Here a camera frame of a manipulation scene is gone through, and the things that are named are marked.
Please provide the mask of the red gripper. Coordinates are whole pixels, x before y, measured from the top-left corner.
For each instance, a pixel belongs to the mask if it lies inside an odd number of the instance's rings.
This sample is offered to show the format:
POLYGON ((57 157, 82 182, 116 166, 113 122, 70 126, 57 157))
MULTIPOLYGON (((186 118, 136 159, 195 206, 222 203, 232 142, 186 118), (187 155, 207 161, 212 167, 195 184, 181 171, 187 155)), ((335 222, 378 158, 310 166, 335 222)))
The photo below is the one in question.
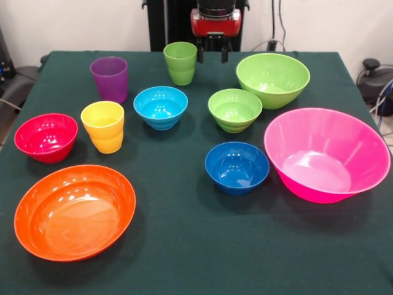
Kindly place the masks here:
MULTIPOLYGON (((190 22, 193 35, 196 36, 197 42, 197 61, 204 62, 204 47, 201 37, 223 35, 224 37, 236 37, 241 28, 241 11, 235 9, 230 15, 211 18, 199 12, 198 9, 192 9, 190 22)), ((228 61, 229 40, 222 39, 221 63, 228 61)))

